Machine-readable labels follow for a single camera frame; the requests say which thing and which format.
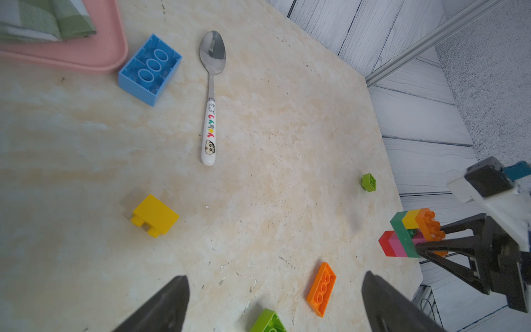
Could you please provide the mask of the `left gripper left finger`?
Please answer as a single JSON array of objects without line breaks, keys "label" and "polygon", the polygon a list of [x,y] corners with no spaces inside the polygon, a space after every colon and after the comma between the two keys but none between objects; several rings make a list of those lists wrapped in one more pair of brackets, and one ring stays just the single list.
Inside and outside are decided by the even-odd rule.
[{"label": "left gripper left finger", "polygon": [[176,276],[114,331],[182,331],[189,297],[188,277]]}]

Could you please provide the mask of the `right aluminium frame post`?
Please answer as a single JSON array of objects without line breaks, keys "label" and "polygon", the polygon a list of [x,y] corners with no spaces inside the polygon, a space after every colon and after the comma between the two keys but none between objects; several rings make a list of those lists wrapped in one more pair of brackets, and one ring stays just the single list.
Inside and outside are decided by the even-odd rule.
[{"label": "right aluminium frame post", "polygon": [[374,70],[373,73],[366,77],[367,87],[372,87],[396,70],[400,69],[402,66],[406,65],[408,62],[455,35],[457,32],[469,26],[471,23],[486,15],[489,11],[498,7],[502,3],[503,0],[477,0],[472,2],[469,6],[463,8],[463,10],[456,13],[456,15],[449,18],[432,32],[418,40],[415,44],[412,44],[409,48],[383,64],[380,68]]}]

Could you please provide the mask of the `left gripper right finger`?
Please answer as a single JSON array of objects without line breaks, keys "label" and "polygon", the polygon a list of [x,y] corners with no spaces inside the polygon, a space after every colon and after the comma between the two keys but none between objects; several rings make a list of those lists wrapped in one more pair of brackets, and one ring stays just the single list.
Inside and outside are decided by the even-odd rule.
[{"label": "left gripper right finger", "polygon": [[372,331],[445,331],[387,281],[371,271],[365,274],[362,298]]}]

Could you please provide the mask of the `lime green lego brick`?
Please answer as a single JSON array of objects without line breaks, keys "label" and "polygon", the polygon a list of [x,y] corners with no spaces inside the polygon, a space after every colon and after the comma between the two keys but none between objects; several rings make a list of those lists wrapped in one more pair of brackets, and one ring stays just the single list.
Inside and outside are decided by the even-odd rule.
[{"label": "lime green lego brick", "polygon": [[287,332],[287,330],[277,313],[265,308],[253,324],[250,332]]}]

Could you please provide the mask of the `yellow lego brick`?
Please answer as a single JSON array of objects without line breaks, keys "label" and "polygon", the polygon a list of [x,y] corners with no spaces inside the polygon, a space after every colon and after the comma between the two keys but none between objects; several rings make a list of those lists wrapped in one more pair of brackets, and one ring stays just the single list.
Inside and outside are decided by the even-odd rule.
[{"label": "yellow lego brick", "polygon": [[407,230],[419,229],[419,226],[416,222],[416,217],[419,212],[420,212],[420,209],[409,210],[406,213],[406,215],[403,217],[402,223]]},{"label": "yellow lego brick", "polygon": [[138,227],[148,225],[147,233],[157,238],[167,234],[178,219],[177,213],[150,194],[135,208],[131,222]]}]

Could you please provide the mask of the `metal spoon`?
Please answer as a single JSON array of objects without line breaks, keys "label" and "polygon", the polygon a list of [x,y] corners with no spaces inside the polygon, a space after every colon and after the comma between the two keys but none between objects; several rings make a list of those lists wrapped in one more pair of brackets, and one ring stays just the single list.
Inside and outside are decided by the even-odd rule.
[{"label": "metal spoon", "polygon": [[226,50],[220,33],[212,30],[205,34],[200,43],[199,55],[208,72],[208,93],[201,145],[201,162],[213,166],[216,160],[217,106],[214,98],[214,76],[225,69]]}]

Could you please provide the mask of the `blue long lego brick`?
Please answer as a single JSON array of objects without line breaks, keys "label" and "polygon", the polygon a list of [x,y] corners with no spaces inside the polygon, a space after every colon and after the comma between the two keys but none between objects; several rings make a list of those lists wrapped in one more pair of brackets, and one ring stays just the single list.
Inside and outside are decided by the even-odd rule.
[{"label": "blue long lego brick", "polygon": [[176,74],[183,57],[153,34],[120,69],[118,86],[153,107]]}]

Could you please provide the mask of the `lime lego brick far right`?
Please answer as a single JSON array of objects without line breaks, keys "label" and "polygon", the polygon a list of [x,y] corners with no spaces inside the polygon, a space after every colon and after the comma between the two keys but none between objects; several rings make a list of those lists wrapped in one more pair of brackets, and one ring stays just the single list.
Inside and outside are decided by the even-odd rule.
[{"label": "lime lego brick far right", "polygon": [[375,192],[377,189],[376,179],[371,173],[364,174],[361,180],[361,186],[367,192]]}]

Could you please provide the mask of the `orange lego brick front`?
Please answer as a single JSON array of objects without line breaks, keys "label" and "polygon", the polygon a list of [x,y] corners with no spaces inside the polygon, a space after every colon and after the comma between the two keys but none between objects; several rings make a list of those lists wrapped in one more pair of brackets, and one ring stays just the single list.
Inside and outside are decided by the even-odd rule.
[{"label": "orange lego brick front", "polygon": [[435,220],[435,216],[435,212],[429,208],[420,209],[415,216],[417,229],[426,242],[440,242],[446,238],[446,234],[441,230],[441,224]]}]

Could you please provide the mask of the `dark green lego brick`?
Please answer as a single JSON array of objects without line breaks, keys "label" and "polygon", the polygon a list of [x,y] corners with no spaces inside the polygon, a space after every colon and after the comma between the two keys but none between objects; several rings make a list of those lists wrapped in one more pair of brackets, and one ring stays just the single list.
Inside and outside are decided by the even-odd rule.
[{"label": "dark green lego brick", "polygon": [[415,245],[413,244],[412,238],[409,236],[407,229],[405,228],[402,220],[406,216],[406,212],[397,212],[395,216],[390,221],[395,234],[400,240],[402,247],[405,250],[405,253],[410,258],[420,258],[420,255],[416,252]]}]

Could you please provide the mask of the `pink tray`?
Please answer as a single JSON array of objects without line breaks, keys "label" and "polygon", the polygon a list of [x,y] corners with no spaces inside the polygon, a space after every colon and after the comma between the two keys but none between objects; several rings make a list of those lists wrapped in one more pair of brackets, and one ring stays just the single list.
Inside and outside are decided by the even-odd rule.
[{"label": "pink tray", "polygon": [[129,53],[117,1],[85,1],[97,33],[63,42],[2,44],[1,58],[87,73],[112,73]]}]

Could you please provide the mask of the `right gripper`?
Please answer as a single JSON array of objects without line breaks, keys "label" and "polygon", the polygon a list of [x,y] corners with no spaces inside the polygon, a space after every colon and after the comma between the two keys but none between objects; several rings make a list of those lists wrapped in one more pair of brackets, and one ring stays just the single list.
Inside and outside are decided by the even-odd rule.
[{"label": "right gripper", "polygon": [[[511,309],[524,313],[530,310],[529,287],[524,277],[524,253],[492,217],[476,214],[444,225],[441,230],[447,234],[471,230],[473,235],[445,239],[436,244],[419,244],[416,246],[419,256],[482,294],[494,292],[506,296]],[[481,256],[474,249],[481,249]],[[468,266],[449,260],[443,252],[466,257]]]}]

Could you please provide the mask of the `green checkered cloth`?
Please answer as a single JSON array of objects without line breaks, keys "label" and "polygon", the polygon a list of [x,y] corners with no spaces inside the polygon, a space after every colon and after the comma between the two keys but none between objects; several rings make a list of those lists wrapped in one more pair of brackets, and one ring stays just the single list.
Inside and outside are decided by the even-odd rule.
[{"label": "green checkered cloth", "polygon": [[93,20],[82,1],[1,1],[3,43],[63,42],[96,33]]}]

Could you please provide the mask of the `red lego brick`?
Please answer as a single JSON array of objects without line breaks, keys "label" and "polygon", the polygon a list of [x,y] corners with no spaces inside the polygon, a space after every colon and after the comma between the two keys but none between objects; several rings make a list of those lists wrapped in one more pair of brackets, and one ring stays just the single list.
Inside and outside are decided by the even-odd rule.
[{"label": "red lego brick", "polygon": [[395,257],[394,249],[392,248],[392,245],[389,242],[393,235],[394,231],[385,231],[378,240],[386,257]]}]

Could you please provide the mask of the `orange lego brick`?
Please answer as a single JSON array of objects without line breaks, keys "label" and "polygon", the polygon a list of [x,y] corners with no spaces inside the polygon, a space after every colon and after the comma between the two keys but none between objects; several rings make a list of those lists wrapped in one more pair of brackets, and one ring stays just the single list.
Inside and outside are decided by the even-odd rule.
[{"label": "orange lego brick", "polygon": [[330,265],[323,262],[306,298],[307,303],[318,317],[325,316],[336,279],[337,276]]},{"label": "orange lego brick", "polygon": [[429,208],[420,209],[415,216],[417,229],[426,242],[440,242],[446,238],[446,234],[441,230],[441,224],[435,220],[435,216],[435,212]]}]

